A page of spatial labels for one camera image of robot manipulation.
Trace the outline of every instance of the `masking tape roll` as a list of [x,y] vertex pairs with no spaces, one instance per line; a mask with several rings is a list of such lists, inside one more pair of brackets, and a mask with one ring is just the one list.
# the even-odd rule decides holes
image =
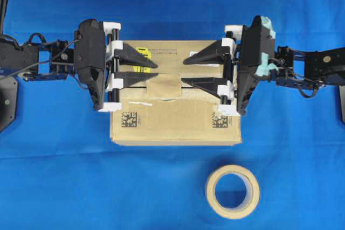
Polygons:
[[[247,189],[247,194],[243,202],[234,208],[223,207],[216,198],[216,185],[219,179],[228,174],[240,177]],[[206,197],[210,206],[217,214],[228,219],[241,219],[252,213],[256,208],[259,202],[260,189],[251,171],[238,165],[226,165],[214,171],[208,178],[206,184]]]

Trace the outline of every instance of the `packing tape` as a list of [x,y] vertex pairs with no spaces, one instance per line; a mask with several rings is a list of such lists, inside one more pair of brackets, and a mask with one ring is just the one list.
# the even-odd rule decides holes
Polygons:
[[[240,177],[247,189],[246,197],[243,202],[234,208],[223,207],[216,198],[216,185],[224,175],[233,174]],[[214,171],[207,180],[206,197],[213,210],[224,218],[241,219],[249,215],[256,208],[260,189],[259,184],[251,171],[238,166],[226,165]]]
[[147,96],[156,99],[181,97],[181,76],[179,74],[159,74],[146,81]]

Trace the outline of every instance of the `barcode label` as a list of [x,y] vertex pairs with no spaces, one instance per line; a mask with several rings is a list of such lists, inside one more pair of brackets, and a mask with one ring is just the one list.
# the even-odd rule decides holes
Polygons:
[[138,113],[135,111],[124,111],[121,114],[121,127],[135,128],[138,124]]
[[212,127],[213,128],[227,128],[231,124],[231,117],[228,116],[216,116],[216,113],[212,114]]

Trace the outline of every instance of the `cardboard box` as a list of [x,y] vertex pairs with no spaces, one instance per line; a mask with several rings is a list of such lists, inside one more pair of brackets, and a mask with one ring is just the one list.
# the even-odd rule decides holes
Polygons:
[[181,82],[183,77],[222,77],[222,65],[183,65],[191,52],[213,42],[126,41],[158,68],[121,66],[120,70],[159,75],[120,91],[122,110],[112,113],[112,140],[120,145],[240,143],[240,117],[221,116],[218,98]]

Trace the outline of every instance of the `tan tape strip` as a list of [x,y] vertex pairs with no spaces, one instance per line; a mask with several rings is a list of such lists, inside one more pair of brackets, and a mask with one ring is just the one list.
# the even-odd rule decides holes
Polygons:
[[181,97],[181,77],[178,74],[159,74],[146,82],[147,95],[157,99]]

